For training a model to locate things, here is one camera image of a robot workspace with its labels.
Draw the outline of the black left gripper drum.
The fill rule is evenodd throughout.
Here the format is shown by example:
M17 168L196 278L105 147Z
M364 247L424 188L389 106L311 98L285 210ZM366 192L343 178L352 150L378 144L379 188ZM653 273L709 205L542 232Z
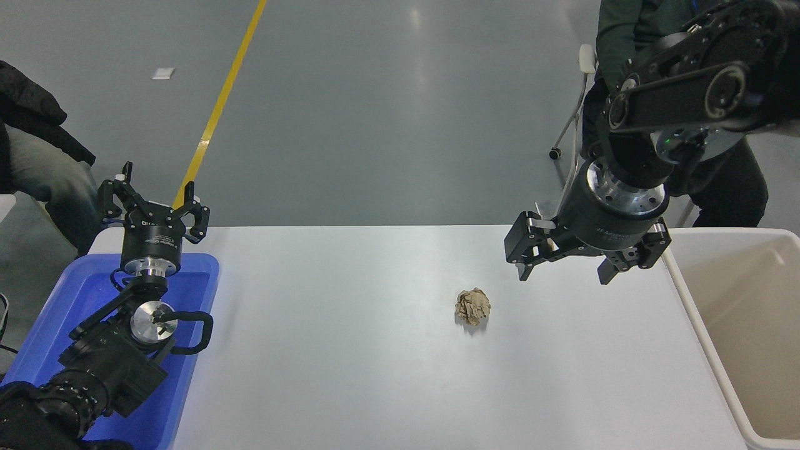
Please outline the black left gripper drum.
M170 207L149 207L128 211L124 219L121 268L130 268L136 261L159 259L168 268L180 268L184 226L171 223L174 210Z

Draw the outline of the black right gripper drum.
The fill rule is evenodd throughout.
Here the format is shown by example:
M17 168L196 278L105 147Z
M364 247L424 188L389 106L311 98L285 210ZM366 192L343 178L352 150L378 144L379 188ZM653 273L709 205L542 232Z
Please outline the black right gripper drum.
M615 176L605 159L595 159L568 176L556 220L586 247L622 251L634 247L665 210L662 184L634 187Z

